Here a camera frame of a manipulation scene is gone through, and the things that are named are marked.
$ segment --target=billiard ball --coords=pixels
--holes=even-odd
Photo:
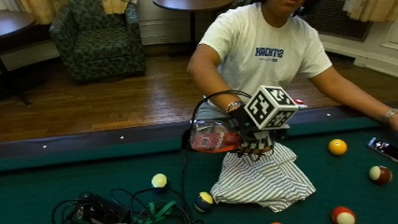
[[[384,166],[372,166],[369,168],[369,179],[377,185],[384,185],[392,179],[392,172]]]
[[[199,212],[208,212],[212,208],[212,197],[207,192],[200,192],[195,199],[195,208]]]
[[[166,189],[166,176],[163,174],[155,174],[151,177],[151,188],[155,192],[163,192]]]
[[[331,220],[334,224],[353,224],[355,215],[347,207],[338,206],[331,211]]]
[[[340,156],[342,154],[344,154],[347,152],[347,149],[348,147],[343,140],[332,139],[328,142],[328,151],[335,156]]]

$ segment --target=white t-shirt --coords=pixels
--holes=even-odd
[[[260,3],[228,10],[210,25],[199,44],[218,53],[218,71],[232,90],[254,94],[259,85],[286,86],[298,74],[314,77],[330,66],[316,31],[296,17],[274,28]]]

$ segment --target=fiducial marker cube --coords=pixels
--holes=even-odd
[[[298,104],[280,87],[259,86],[244,110],[258,129],[276,129],[296,112]]]

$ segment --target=table leg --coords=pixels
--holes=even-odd
[[[188,42],[187,50],[171,52],[170,57],[190,56],[196,49],[196,14],[195,12],[188,12]]]
[[[7,95],[14,95],[19,98],[22,103],[29,106],[27,98],[21,90],[13,85],[9,78],[9,70],[5,67],[2,60],[0,58],[0,71],[1,71],[1,79],[0,79],[0,88],[3,90],[3,93]]]
[[[196,14],[195,12],[190,12],[188,15],[188,31],[190,31],[190,46],[194,46],[196,44]]]

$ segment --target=electronic equipment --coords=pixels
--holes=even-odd
[[[368,142],[368,148],[389,157],[392,161],[398,162],[398,147],[388,142],[372,137]]]

